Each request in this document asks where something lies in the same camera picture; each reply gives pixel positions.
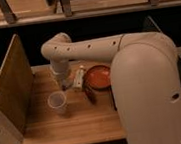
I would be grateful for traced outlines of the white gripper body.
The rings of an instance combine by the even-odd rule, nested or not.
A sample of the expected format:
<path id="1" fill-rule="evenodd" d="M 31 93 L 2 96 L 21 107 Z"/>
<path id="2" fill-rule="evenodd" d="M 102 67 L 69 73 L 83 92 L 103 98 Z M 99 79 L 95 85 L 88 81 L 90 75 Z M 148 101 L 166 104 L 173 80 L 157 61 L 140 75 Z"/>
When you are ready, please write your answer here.
<path id="1" fill-rule="evenodd" d="M 73 84 L 72 80 L 70 79 L 70 65 L 68 61 L 62 60 L 61 62 L 51 61 L 51 68 L 53 77 L 57 81 L 61 90 L 69 89 Z"/>

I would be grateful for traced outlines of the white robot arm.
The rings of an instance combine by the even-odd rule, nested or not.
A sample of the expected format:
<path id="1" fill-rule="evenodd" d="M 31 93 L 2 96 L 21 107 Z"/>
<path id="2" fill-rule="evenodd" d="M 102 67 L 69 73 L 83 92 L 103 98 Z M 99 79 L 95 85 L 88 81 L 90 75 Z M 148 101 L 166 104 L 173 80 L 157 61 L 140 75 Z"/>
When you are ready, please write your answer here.
<path id="1" fill-rule="evenodd" d="M 58 81 L 69 60 L 110 64 L 114 103 L 128 144 L 181 144 L 181 84 L 177 48 L 161 32 L 138 32 L 73 42 L 59 33 L 41 47 Z"/>

